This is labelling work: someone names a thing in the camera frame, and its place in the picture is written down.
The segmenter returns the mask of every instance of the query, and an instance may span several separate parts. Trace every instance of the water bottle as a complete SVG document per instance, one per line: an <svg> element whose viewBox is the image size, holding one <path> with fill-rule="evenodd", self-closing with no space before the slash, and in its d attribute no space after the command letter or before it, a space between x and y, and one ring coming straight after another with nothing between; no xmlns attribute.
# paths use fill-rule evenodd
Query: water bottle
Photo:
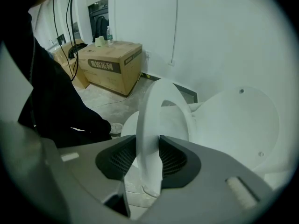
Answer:
<svg viewBox="0 0 299 224"><path fill-rule="evenodd" d="M108 46L112 46L113 45L113 37L110 32L110 26L108 26L108 29L107 29L107 40L108 40Z"/></svg>

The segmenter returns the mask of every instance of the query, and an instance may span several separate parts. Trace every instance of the white cable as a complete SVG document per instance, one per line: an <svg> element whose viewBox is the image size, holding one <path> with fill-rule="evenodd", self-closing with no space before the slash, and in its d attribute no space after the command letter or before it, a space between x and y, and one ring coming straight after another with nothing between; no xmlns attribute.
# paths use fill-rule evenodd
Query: white cable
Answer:
<svg viewBox="0 0 299 224"><path fill-rule="evenodd" d="M171 63L173 62L174 49L175 49L176 38L177 38L177 26L178 26L178 0L176 0L176 23L175 23L175 27L174 27L174 37L173 37Z"/></svg>
<svg viewBox="0 0 299 224"><path fill-rule="evenodd" d="M136 86L137 86L137 84L138 84L138 81L139 81L140 77L141 77L141 72L140 72L140 75L139 75L139 78L138 78L138 80L137 80L137 82L136 82L135 87L133 88L131 94L130 94L127 98L125 98L125 99L123 99L123 100L121 100L121 101L116 101L116 102L112 102L112 103L107 103L107 104L104 104L104 105L111 105L111 104L119 103L119 102L125 101L126 99L130 98L130 97L132 96L132 94L134 93L134 90L135 90L135 88L136 88ZM92 109L93 109L93 108L97 108L97 107L101 107L101 106L104 106L104 105L95 106L95 107L92 107Z"/></svg>

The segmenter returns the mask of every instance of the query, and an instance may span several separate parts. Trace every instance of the toilet lid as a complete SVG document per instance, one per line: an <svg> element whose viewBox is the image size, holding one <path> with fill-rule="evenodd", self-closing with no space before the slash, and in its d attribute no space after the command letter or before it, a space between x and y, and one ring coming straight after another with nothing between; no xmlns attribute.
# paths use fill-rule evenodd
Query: toilet lid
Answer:
<svg viewBox="0 0 299 224"><path fill-rule="evenodd" d="M197 143L237 159L253 169L271 154L279 132L271 99L252 87L223 91L193 113Z"/></svg>

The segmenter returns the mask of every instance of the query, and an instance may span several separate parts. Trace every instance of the black cable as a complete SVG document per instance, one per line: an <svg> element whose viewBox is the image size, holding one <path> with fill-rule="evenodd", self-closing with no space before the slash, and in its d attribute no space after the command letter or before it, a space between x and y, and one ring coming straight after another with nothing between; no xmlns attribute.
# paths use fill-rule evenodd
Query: black cable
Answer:
<svg viewBox="0 0 299 224"><path fill-rule="evenodd" d="M53 17L54 17L54 26L55 26L55 30L56 30L56 34L57 34L57 40L58 40L59 35L58 35L57 27L56 27L55 9L54 9L54 0L53 0ZM72 76L71 81L73 81L73 80L74 80L74 75L73 75L73 73L72 73L72 71L71 71L71 66L70 66L70 63L69 63L69 59L67 58L67 56L66 56L64 50L62 49L62 46L61 46L60 42L58 42L58 43L59 43L59 45L60 45L60 48L61 48L62 52L64 53L64 56L65 56L65 58L66 58L66 60L67 60L67 63L68 63L68 65L69 65L70 73L71 73L71 76Z"/></svg>
<svg viewBox="0 0 299 224"><path fill-rule="evenodd" d="M70 14L71 14L71 32L73 34L73 40L74 40L74 46L76 47L76 62L77 62L77 67L76 67L76 72L75 75L73 77L76 76L77 71L78 71L78 67L79 67L79 55L78 55L78 48L77 48L77 44L76 44L76 39L75 39L75 34L74 34L74 24L73 24L73 13L72 13L72 5L73 5L73 0L71 0L71 10L70 10Z"/></svg>
<svg viewBox="0 0 299 224"><path fill-rule="evenodd" d="M36 39L33 35L33 52L32 52L30 70L29 70L29 83L31 85L32 85L32 79L33 79L33 64L34 64L35 53L36 53ZM38 130L36 127L36 119L35 119L34 110L33 110L32 92L30 93L28 100L29 100L29 105L30 105L30 117L31 117L32 125L34 127L35 132L38 134Z"/></svg>
<svg viewBox="0 0 299 224"><path fill-rule="evenodd" d="M69 32L70 41L71 41L71 34L70 34L70 30L69 30L69 24L68 24L68 22L67 22L67 13L68 13L68 11L69 11L70 1L71 1L71 0L69 0L69 2L68 2L68 4L67 4L67 9L66 9L66 14L65 14L65 20L66 20L67 31Z"/></svg>
<svg viewBox="0 0 299 224"><path fill-rule="evenodd" d="M69 11L70 1L71 1L71 0L69 0L69 2L68 2L68 4L67 4L67 9L66 9L66 14L65 14L65 21L66 21L67 31L68 31L69 36L70 36L70 41L71 41L71 34L70 34L70 30L69 30L69 24L68 24L68 22L67 22L67 13L68 13L68 11Z"/></svg>

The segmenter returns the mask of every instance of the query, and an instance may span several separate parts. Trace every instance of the toilet bowl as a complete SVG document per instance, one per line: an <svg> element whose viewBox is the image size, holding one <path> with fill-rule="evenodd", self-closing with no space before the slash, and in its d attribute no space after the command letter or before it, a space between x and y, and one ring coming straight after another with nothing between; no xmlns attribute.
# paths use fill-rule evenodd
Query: toilet bowl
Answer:
<svg viewBox="0 0 299 224"><path fill-rule="evenodd" d="M176 106L161 107L165 100ZM279 131L273 102L256 88L235 87L206 102L188 105L170 81L161 79L148 89L140 111L129 117L121 135L136 134L133 165L139 169L143 191L157 197L162 179L159 135L227 153L275 188L286 180L285 175L275 174L292 171L287 156L278 155L280 149L290 148L287 142L278 143Z"/></svg>

